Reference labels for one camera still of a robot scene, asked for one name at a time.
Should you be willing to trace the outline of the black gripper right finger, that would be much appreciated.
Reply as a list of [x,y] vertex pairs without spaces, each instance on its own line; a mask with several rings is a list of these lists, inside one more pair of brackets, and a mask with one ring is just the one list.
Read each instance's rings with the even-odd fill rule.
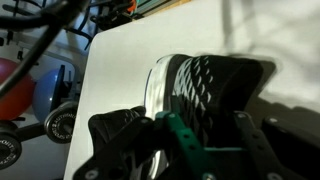
[[277,180],[277,158],[264,133],[255,127],[247,113],[235,111],[234,118],[259,180]]

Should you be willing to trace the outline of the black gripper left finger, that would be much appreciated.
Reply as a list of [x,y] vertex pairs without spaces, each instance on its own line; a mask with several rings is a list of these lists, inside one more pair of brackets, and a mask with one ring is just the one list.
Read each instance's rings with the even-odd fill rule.
[[164,128],[164,151],[168,166],[156,180],[202,180],[207,153],[190,128],[175,113],[157,114]]

